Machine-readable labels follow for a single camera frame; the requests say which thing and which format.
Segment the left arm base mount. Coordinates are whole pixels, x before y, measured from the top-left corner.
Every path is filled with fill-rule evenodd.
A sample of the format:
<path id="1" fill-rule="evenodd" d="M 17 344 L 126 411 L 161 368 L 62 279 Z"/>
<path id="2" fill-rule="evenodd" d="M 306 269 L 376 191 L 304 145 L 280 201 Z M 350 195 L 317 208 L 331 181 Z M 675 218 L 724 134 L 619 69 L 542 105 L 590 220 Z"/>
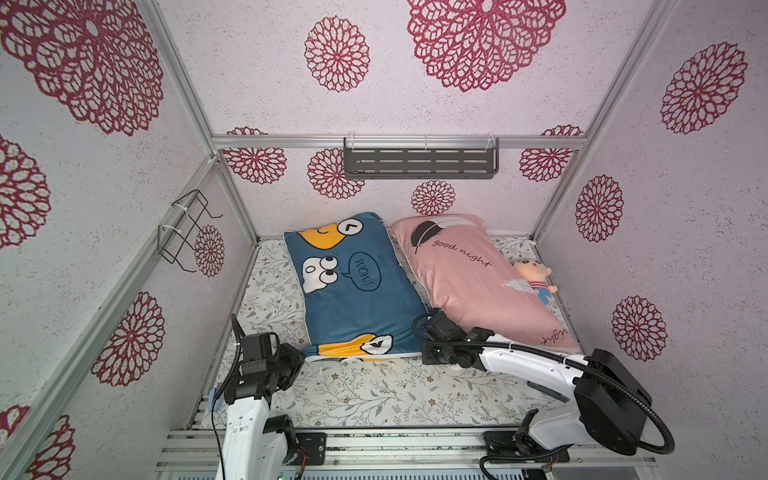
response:
<path id="1" fill-rule="evenodd" d="M 288 452 L 284 465 L 320 466 L 325 464 L 328 435 L 325 432 L 298 432 L 286 435 Z"/>

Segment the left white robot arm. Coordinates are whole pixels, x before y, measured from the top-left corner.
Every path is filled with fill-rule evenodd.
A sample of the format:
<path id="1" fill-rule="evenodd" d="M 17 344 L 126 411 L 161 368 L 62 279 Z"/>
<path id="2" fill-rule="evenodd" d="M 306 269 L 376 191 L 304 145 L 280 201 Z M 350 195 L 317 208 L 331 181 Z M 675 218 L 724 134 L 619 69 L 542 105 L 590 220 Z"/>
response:
<path id="1" fill-rule="evenodd" d="M 219 479 L 277 479 L 282 467 L 306 455 L 286 414 L 274 416 L 273 396 L 293 386 L 304 354 L 274 332 L 241 336 L 222 385 L 227 405 Z"/>

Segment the pink good night pillow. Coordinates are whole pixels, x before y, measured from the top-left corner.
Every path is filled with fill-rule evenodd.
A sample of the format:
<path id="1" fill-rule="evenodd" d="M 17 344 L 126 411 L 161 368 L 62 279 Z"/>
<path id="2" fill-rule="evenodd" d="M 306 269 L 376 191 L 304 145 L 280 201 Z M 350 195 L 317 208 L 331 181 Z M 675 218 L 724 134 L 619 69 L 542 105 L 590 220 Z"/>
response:
<path id="1" fill-rule="evenodd" d="M 538 348 L 575 353 L 577 342 L 491 242 L 475 215 L 411 217 L 394 224 L 397 241 L 430 304 L 464 331 L 489 329 Z"/>

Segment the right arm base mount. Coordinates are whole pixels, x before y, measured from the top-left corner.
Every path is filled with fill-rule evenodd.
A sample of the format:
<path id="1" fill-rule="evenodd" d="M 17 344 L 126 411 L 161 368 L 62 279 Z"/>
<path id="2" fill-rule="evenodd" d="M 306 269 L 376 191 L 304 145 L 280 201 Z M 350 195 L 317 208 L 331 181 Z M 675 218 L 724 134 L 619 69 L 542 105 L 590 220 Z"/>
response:
<path id="1" fill-rule="evenodd" d="M 487 431 L 483 434 L 486 455 L 480 464 L 538 462 L 553 464 L 570 460 L 569 445 L 557 448 L 540 446 L 530 435 L 530 427 L 538 409 L 526 413 L 522 423 L 513 430 Z"/>

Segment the blue cartoon pillowcase pillow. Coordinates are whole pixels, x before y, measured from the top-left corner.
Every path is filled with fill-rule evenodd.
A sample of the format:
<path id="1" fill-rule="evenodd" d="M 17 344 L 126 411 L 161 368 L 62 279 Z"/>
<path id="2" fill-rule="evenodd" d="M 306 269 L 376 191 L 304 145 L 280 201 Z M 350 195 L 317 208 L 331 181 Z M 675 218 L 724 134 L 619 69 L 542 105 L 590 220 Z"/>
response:
<path id="1" fill-rule="evenodd" d="M 425 303 L 375 213 L 283 235 L 305 306 L 310 361 L 418 356 Z"/>

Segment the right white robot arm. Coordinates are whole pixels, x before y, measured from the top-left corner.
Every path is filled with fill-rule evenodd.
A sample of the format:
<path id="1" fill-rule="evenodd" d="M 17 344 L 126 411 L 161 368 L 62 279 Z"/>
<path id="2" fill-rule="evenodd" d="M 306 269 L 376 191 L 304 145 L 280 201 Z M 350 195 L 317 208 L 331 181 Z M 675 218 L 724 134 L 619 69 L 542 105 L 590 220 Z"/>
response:
<path id="1" fill-rule="evenodd" d="M 610 352 L 567 354 L 515 342 L 492 330 L 463 330 L 441 310 L 416 317 L 412 332 L 426 365 L 446 364 L 517 377 L 560 406 L 532 410 L 513 434 L 518 456 L 556 454 L 564 445 L 595 443 L 631 456 L 656 424 L 652 397 Z"/>

